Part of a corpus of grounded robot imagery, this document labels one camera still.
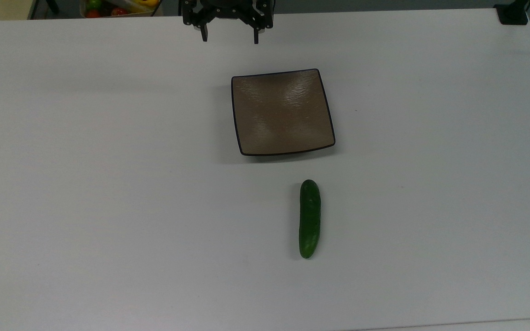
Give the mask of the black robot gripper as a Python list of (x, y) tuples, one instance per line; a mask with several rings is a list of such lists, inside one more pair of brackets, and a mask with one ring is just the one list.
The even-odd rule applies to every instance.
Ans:
[(253, 42), (259, 44), (261, 29), (273, 28), (274, 0), (181, 0), (179, 15), (185, 25), (200, 28), (208, 40), (207, 25), (217, 19), (240, 20), (253, 28)]

